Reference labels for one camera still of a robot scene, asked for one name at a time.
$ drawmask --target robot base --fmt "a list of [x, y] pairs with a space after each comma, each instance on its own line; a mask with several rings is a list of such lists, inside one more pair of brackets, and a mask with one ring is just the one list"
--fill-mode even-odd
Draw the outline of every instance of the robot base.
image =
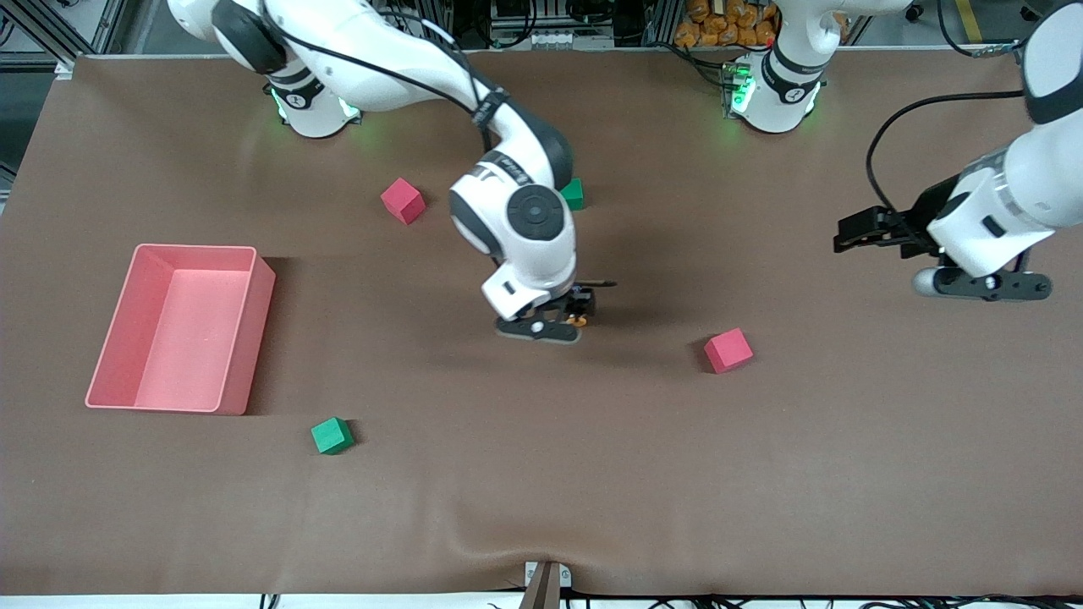
[[329, 90], [324, 89], [312, 99], [308, 107], [295, 107], [290, 95], [283, 99], [269, 85], [264, 91], [271, 95], [278, 106], [278, 117], [283, 125], [289, 125], [299, 135], [318, 140], [330, 138], [347, 125], [361, 125], [360, 109], [343, 102]]
[[783, 102], [766, 83], [764, 62], [769, 61], [769, 56], [770, 53], [757, 52], [738, 59], [735, 66], [727, 69], [725, 81], [732, 86], [723, 91], [722, 103], [728, 117], [741, 118], [765, 133], [785, 133], [812, 112], [820, 83], [808, 93], [800, 88], [791, 89], [786, 95], [797, 101]]

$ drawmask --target table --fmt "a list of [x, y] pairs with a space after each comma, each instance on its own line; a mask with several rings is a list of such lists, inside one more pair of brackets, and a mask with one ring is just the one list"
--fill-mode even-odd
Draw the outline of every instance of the table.
[[[924, 299], [929, 261], [832, 254], [895, 109], [1018, 86], [1010, 59], [843, 52], [778, 137], [663, 53], [479, 54], [577, 154], [577, 346], [498, 338], [447, 218], [480, 156], [449, 104], [303, 141], [229, 61], [83, 59], [0, 219], [0, 592], [435, 592], [554, 559], [609, 594], [1083, 592], [1083, 238], [1040, 303]], [[1027, 129], [947, 104], [877, 153], [900, 206]], [[403, 226], [404, 177], [430, 209]], [[81, 404], [132, 249], [249, 244], [275, 269], [249, 413]], [[700, 349], [740, 326], [754, 363]], [[361, 443], [316, 454], [309, 428]]]

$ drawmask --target cube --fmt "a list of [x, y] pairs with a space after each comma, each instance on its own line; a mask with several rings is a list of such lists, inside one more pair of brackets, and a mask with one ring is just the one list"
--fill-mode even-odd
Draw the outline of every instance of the cube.
[[383, 191], [380, 198], [383, 199], [383, 207], [387, 207], [388, 211], [399, 218], [403, 224], [409, 224], [417, 220], [417, 217], [425, 211], [425, 199], [421, 198], [421, 193], [402, 178], [395, 180], [391, 187]]
[[561, 196], [567, 202], [567, 208], [572, 211], [578, 211], [583, 209], [583, 181], [578, 178], [572, 178], [572, 181], [567, 183], [566, 186], [560, 190]]
[[712, 338], [704, 350], [715, 374], [731, 371], [752, 359], [752, 348], [739, 327]]
[[353, 445], [353, 433], [345, 422], [337, 416], [312, 428], [312, 439], [321, 454], [338, 454]]

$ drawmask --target green cube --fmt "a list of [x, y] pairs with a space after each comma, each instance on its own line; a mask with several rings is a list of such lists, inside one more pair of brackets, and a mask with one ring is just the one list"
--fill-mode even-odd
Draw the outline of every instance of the green cube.
[[567, 183], [566, 186], [560, 190], [560, 194], [567, 202], [567, 208], [572, 211], [578, 211], [583, 209], [583, 181], [578, 178], [572, 178], [572, 181]]
[[337, 416], [313, 427], [312, 439], [316, 441], [316, 449], [325, 455], [338, 454], [353, 445], [350, 428]]

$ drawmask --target red cube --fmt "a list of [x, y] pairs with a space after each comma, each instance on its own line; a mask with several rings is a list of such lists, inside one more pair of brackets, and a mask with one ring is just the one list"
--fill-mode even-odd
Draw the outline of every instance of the red cube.
[[409, 224], [417, 220], [417, 217], [425, 211], [425, 199], [421, 198], [421, 193], [402, 178], [395, 180], [390, 189], [383, 191], [380, 198], [383, 199], [383, 206], [388, 208], [388, 211], [399, 218], [403, 224]]
[[715, 374], [731, 371], [752, 359], [752, 348], [739, 327], [712, 338], [704, 350]]

